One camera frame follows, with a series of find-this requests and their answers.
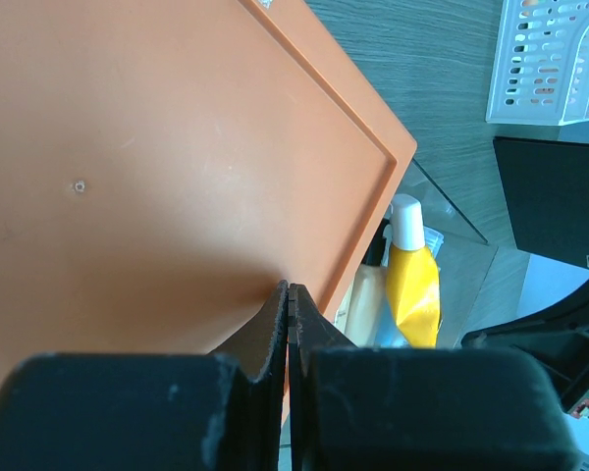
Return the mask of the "clear acrylic drawer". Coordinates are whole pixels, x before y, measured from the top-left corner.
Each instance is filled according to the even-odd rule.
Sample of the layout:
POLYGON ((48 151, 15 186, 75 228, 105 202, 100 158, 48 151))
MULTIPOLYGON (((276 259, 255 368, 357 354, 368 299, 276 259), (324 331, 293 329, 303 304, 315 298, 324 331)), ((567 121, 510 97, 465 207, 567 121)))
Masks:
MULTIPOLYGON (((424 228, 438 231, 444 243, 435 258, 440 279, 442 324, 438 334, 438 347, 453 347, 459 342, 461 329, 469 320, 479 290, 495 258, 496 249, 479 234, 451 199, 422 169, 412 162, 400 182, 399 193, 408 194, 420 201, 424 228)), ((348 278, 349 284, 334 325, 345 333, 352 285, 357 268, 373 235, 367 237, 360 251, 359 264, 348 278)), ((386 251, 382 265, 387 267, 392 229, 384 231, 386 251)))

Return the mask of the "beige foundation bottle black cap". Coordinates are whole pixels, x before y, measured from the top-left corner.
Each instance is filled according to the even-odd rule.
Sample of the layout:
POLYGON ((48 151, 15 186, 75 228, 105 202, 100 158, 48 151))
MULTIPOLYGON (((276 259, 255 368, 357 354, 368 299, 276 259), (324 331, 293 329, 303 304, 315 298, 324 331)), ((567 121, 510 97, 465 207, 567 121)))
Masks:
POLYGON ((389 225, 388 219, 381 221, 354 276, 345 335, 357 346, 370 345, 377 333, 386 295, 382 261, 386 251, 384 231, 389 225))

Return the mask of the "orange white tube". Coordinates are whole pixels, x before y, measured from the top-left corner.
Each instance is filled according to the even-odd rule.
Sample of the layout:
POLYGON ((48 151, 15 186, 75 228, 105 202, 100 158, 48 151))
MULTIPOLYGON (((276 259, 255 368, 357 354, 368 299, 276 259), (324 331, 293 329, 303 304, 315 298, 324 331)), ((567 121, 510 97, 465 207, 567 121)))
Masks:
POLYGON ((410 346, 434 348, 442 321, 440 279, 426 244, 421 203, 395 195, 390 223, 386 295, 392 318, 410 346))

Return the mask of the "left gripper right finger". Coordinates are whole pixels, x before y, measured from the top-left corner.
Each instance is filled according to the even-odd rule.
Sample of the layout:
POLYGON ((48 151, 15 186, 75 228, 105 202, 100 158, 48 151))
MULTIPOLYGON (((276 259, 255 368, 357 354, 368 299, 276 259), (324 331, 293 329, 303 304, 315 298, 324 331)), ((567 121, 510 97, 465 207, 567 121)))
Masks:
POLYGON ((510 349, 357 347, 288 294, 295 470, 571 470, 545 371, 510 349))

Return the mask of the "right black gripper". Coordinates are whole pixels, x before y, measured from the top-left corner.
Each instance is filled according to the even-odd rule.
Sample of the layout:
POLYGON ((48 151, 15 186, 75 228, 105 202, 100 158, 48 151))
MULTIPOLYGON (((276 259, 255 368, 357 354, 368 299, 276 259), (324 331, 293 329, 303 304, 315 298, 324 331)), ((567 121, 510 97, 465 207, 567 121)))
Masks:
POLYGON ((589 417, 589 279, 532 315, 464 335, 465 348, 514 348, 547 371, 572 417, 589 417))

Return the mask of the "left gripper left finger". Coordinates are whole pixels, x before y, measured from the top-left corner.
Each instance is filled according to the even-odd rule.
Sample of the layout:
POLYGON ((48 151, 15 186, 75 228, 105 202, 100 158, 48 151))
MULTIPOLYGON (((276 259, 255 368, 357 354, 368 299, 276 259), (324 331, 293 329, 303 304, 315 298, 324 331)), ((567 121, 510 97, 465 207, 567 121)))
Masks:
POLYGON ((274 470, 289 286, 212 352, 34 355, 0 387, 0 470, 274 470))

